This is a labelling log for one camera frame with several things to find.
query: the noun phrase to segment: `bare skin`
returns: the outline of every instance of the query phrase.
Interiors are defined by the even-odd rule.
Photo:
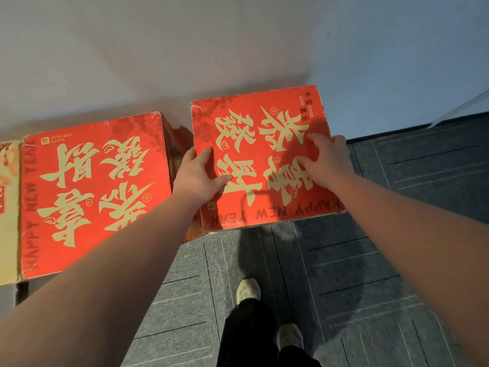
[[[211,148],[189,150],[174,193],[0,320],[5,367],[119,366],[198,208],[229,180],[209,179]]]
[[[457,335],[489,365],[489,226],[383,188],[353,171],[343,136],[309,139],[299,162],[333,191],[370,240]]]

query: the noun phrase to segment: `hand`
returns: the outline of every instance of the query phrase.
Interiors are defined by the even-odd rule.
[[[333,136],[331,141],[321,134],[309,134],[307,137],[319,148],[319,157],[315,162],[307,157],[297,157],[297,161],[306,168],[316,184],[334,192],[342,178],[355,174],[346,139],[343,135]]]
[[[192,197],[198,208],[214,197],[217,191],[233,178],[232,175],[209,178],[205,165],[211,152],[212,147],[209,146],[196,156],[195,148],[190,148],[183,156],[173,183],[173,194]]]

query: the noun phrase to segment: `person's right arm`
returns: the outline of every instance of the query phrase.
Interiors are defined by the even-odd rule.
[[[313,180],[339,197],[467,352],[489,365],[489,226],[356,175],[343,136],[309,139],[319,158],[299,162]]]

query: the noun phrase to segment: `wall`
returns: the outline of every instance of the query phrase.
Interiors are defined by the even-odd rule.
[[[0,139],[304,84],[347,138],[429,123],[489,89],[488,6],[0,0]]]

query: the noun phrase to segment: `sneaker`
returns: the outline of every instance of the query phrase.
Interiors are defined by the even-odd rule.
[[[240,302],[248,298],[254,298],[256,300],[262,298],[262,291],[254,278],[247,278],[241,281],[236,291],[236,305],[239,305]]]
[[[277,331],[277,347],[282,350],[286,346],[304,349],[302,333],[294,323],[283,324]]]

